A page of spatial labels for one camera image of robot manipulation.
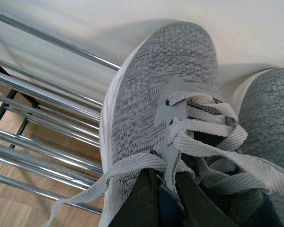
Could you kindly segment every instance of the chrome bar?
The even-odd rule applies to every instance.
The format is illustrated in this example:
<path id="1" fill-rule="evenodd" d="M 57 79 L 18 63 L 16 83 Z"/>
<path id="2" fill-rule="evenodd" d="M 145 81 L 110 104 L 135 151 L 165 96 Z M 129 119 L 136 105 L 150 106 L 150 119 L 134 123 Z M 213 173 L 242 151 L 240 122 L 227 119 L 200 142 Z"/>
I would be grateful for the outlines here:
<path id="1" fill-rule="evenodd" d="M 96 122 L 100 121 L 100 113 L 97 111 L 91 110 L 75 102 L 72 102 L 65 98 L 61 98 L 57 95 L 51 94 L 47 91 L 34 87 L 18 79 L 4 75 L 3 73 L 0 73 L 0 84 L 11 87 L 15 90 L 21 91 L 27 95 L 39 98 L 43 101 L 52 103 L 54 105 L 58 105 L 76 114 L 87 117 L 93 121 L 96 121 Z"/>
<path id="2" fill-rule="evenodd" d="M 6 61 L 0 60 L 0 66 L 6 67 L 6 68 L 8 68 L 10 70 L 18 72 L 18 73 L 20 73 L 20 74 L 22 74 L 24 76 L 27 76 L 29 78 L 32 78 L 34 80 L 40 81 L 40 82 L 42 82 L 44 84 L 50 85 L 50 86 L 52 86 L 54 88 L 57 88 L 57 89 L 59 89 L 61 91 L 65 91 L 68 94 L 71 94 L 73 96 L 76 96 L 76 97 L 79 97 L 79 98 L 84 99 L 86 101 L 89 101 L 89 102 L 91 102 L 93 104 L 96 104 L 99 107 L 101 107 L 103 105 L 99 100 L 96 100 L 95 98 L 89 97 L 88 95 L 85 95 L 85 94 L 83 94 L 83 93 L 81 93 L 79 91 L 76 91 L 76 90 L 71 89 L 69 87 L 66 87 L 64 85 L 58 84 L 58 83 L 56 83 L 56 82 L 54 82 L 52 80 L 40 77 L 39 75 L 36 75 L 36 74 L 34 74 L 34 73 L 30 72 L 30 71 L 27 71 L 27 70 L 21 69 L 18 66 L 9 64 Z"/>
<path id="3" fill-rule="evenodd" d="M 51 109 L 51 108 L 49 108 L 49 107 L 47 107 L 47 106 L 44 106 L 44 105 L 40 105 L 40 104 L 39 104 L 38 107 L 41 108 L 41 109 L 45 109 L 45 110 L 48 110 L 48 111 L 50 111 L 50 112 L 53 112 L 53 113 L 55 113 L 55 114 L 57 113 L 57 114 L 59 114 L 59 115 L 61 115 L 61 116 L 63 116 L 63 117 L 67 117 L 67 118 L 69 118 L 69 119 L 71 119 L 71 120 L 73 120 L 73 121 L 76 121 L 76 122 L 79 122 L 79 123 L 81 123 L 81 124 L 87 125 L 87 126 L 93 128 L 93 129 L 99 130 L 99 127 L 96 127 L 96 126 L 94 126 L 94 125 L 92 125 L 92 124 L 89 124 L 89 123 L 86 123 L 86 122 L 84 122 L 84 121 L 81 121 L 81 120 L 79 120 L 79 119 L 77 119 L 77 118 L 68 116 L 68 115 L 66 115 L 66 114 L 64 114 L 64 113 L 61 113 L 61 112 L 59 112 L 59 111 L 53 110 L 53 109 Z"/>
<path id="4" fill-rule="evenodd" d="M 48 114 L 48 113 L 45 113 L 45 112 L 40 111 L 38 109 L 26 106 L 26 105 L 24 105 L 22 103 L 19 103 L 17 101 L 14 101 L 12 99 L 6 98 L 6 97 L 1 96 L 1 95 L 0 95 L 0 101 L 3 102 L 3 103 L 9 104 L 9 105 L 16 106 L 16 107 L 18 107 L 18 108 L 20 108 L 22 110 L 28 111 L 31 114 L 36 114 L 36 115 L 41 116 L 43 118 L 49 119 L 51 121 L 57 122 L 57 123 L 59 123 L 61 125 L 67 126 L 69 128 L 75 129 L 77 131 L 83 132 L 85 134 L 88 134 L 89 136 L 92 136 L 92 137 L 95 137 L 95 138 L 99 139 L 98 133 L 90 131 L 90 130 L 87 130 L 87 129 L 85 129 L 85 128 L 79 126 L 79 125 L 76 125 L 74 123 L 71 123 L 71 122 L 69 122 L 67 120 L 63 120 L 63 119 L 61 119 L 59 117 L 55 117 L 55 116 L 53 116 L 51 114 Z"/>
<path id="5" fill-rule="evenodd" d="M 12 186 L 12 187 L 22 189 L 24 191 L 31 192 L 31 193 L 36 194 L 36 195 L 41 195 L 45 198 L 55 200 L 55 201 L 57 201 L 59 199 L 66 199 L 66 197 L 58 195 L 56 193 L 53 193 L 53 192 L 50 192 L 50 191 L 47 191 L 47 190 L 44 190 L 44 189 L 41 189 L 41 188 L 38 188 L 38 187 L 35 187 L 35 186 L 32 186 L 32 185 L 29 185 L 29 184 L 26 184 L 26 183 L 23 183 L 23 182 L 20 182 L 20 181 L 16 181 L 16 180 L 13 180 L 13 179 L 10 179 L 8 177 L 1 176 L 1 175 L 0 175 L 0 183 L 4 183 L 4 184 L 7 184 L 7 185 Z M 68 203 L 65 203 L 65 204 L 68 204 L 70 206 L 73 206 L 73 207 L 76 207 L 76 208 L 79 208 L 79 209 L 82 209 L 82 210 L 86 210 L 86 211 L 89 211 L 89 212 L 92 212 L 92 213 L 95 213 L 95 214 L 98 214 L 98 215 L 102 214 L 102 209 L 95 207 L 95 206 L 85 204 L 85 203 L 70 203 L 70 202 L 68 202 Z"/>
<path id="6" fill-rule="evenodd" d="M 69 154 L 60 149 L 56 149 L 45 145 L 41 142 L 29 139 L 22 135 L 13 135 L 9 132 L 0 130 L 0 140 L 11 143 L 16 146 L 26 148 L 28 150 L 34 151 L 38 154 L 46 155 L 48 157 L 55 158 L 64 163 L 88 170 L 92 173 L 103 175 L 102 165 L 86 160 L 76 155 Z"/>
<path id="7" fill-rule="evenodd" d="M 31 35 L 34 35 L 40 39 L 43 39 L 47 42 L 50 42 L 54 45 L 57 45 L 65 50 L 68 50 L 68 51 L 71 51 L 75 54 L 78 54 L 84 58 L 87 58 L 87 59 L 90 59 L 96 63 L 99 63 L 101 65 L 104 65 L 106 67 L 109 67 L 113 70 L 119 70 L 121 68 L 121 63 L 117 62 L 117 61 L 114 61 L 112 59 L 108 59 L 106 57 L 103 57 L 103 56 L 100 56 L 96 53 L 93 53 L 91 51 L 88 51 L 88 50 L 85 50 L 81 47 L 78 47 L 77 45 L 75 44 L 71 44 L 67 41 L 64 41 L 60 38 L 57 38 L 57 37 L 54 37 L 48 33 L 45 33 L 45 32 L 42 32 L 42 31 L 39 31 L 33 27 L 31 27 L 30 25 L 27 25 L 23 22 L 20 22 L 14 18 L 11 18 L 10 16 L 0 12 L 0 21 L 8 24 L 8 25 L 11 25 L 13 27 L 16 27 L 22 31 L 25 31 Z"/>
<path id="8" fill-rule="evenodd" d="M 59 132 L 59 133 L 61 133 L 61 134 L 66 135 L 66 136 L 70 136 L 70 137 L 72 137 L 72 138 L 75 138 L 75 139 L 80 140 L 80 141 L 82 141 L 82 142 L 88 143 L 88 144 L 90 144 L 90 145 L 92 145 L 92 146 L 95 146 L 95 147 L 97 147 L 97 148 L 100 147 L 100 144 L 99 144 L 98 141 L 93 140 L 93 139 L 91 139 L 91 138 L 89 138 L 89 137 L 87 137 L 87 136 L 84 136 L 84 135 L 75 133 L 75 132 L 73 132 L 73 131 L 71 131 L 71 130 L 69 130 L 69 129 L 66 129 L 66 128 L 61 127 L 61 126 L 59 126 L 59 125 L 56 125 L 56 124 L 47 122 L 47 121 L 45 121 L 45 120 L 43 120 L 43 119 L 41 119 L 41 118 L 37 118 L 37 117 L 32 116 L 32 115 L 30 115 L 30 114 L 23 113 L 23 112 L 21 112 L 21 111 L 19 111 L 19 110 L 16 110 L 16 109 L 11 108 L 11 107 L 7 107 L 7 106 L 6 106 L 5 109 L 7 109 L 7 110 L 9 110 L 9 111 L 11 111 L 11 112 L 14 112 L 14 113 L 17 113 L 17 114 L 20 114 L 20 115 L 25 116 L 29 122 L 33 122 L 33 123 L 35 123 L 35 124 L 44 126 L 44 127 L 48 128 L 48 129 L 54 130 L 54 131 L 56 131 L 56 132 Z"/>
<path id="9" fill-rule="evenodd" d="M 49 177 L 83 190 L 89 188 L 97 181 L 94 177 L 3 145 L 0 145 L 0 162 Z"/>

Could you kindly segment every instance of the wooden floor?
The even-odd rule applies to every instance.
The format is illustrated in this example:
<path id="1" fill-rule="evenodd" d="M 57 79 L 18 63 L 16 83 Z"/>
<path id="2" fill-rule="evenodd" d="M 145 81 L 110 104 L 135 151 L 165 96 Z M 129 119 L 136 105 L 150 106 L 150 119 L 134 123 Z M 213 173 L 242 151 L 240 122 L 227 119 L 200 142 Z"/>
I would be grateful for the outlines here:
<path id="1" fill-rule="evenodd" d="M 8 92 L 8 88 L 0 85 L 0 94 L 6 96 Z M 20 94 L 16 95 L 15 100 L 22 103 L 28 103 Z M 16 133 L 22 121 L 23 117 L 21 115 L 7 111 L 0 122 L 0 129 Z M 98 148 L 45 129 L 44 127 L 28 123 L 23 135 L 86 159 L 90 159 L 98 163 L 101 162 Z M 9 145 L 3 141 L 0 141 L 0 144 Z M 54 161 L 53 159 L 36 155 L 34 152 L 20 147 L 15 147 L 15 149 L 59 163 L 59 161 Z M 81 192 L 80 189 L 75 187 L 3 164 L 1 162 L 0 175 L 34 185 L 66 197 L 71 197 Z M 0 183 L 0 227 L 38 227 L 49 219 L 53 203 L 53 200 Z M 89 204 L 103 208 L 103 197 L 98 198 Z M 99 215 L 63 204 L 59 215 L 56 217 L 51 226 L 95 227 L 98 226 L 99 220 Z"/>

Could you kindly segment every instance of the gray knit sneaker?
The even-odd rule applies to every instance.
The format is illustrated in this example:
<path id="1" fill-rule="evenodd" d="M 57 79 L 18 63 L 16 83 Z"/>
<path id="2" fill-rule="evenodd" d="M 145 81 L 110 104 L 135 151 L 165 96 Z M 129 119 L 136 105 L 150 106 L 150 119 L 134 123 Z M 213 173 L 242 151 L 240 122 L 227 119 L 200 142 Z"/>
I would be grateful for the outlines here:
<path id="1" fill-rule="evenodd" d="M 45 226 L 61 203 L 89 202 L 104 192 L 100 226 L 107 226 L 145 168 L 161 172 L 164 187 L 175 198 L 178 172 L 189 172 L 214 193 L 259 188 L 284 196 L 284 170 L 240 154 L 246 138 L 233 109 L 221 102 L 209 35 L 188 22 L 168 25 L 128 57 L 107 92 L 100 123 L 104 175 L 80 194 L 57 201 Z M 150 154 L 152 149 L 159 156 Z M 193 167 L 184 163 L 182 154 L 193 157 Z"/>
<path id="2" fill-rule="evenodd" d="M 249 134 L 241 146 L 243 153 L 284 168 L 284 69 L 252 76 L 237 89 L 233 103 Z M 271 201 L 284 224 L 284 198 L 272 195 Z"/>

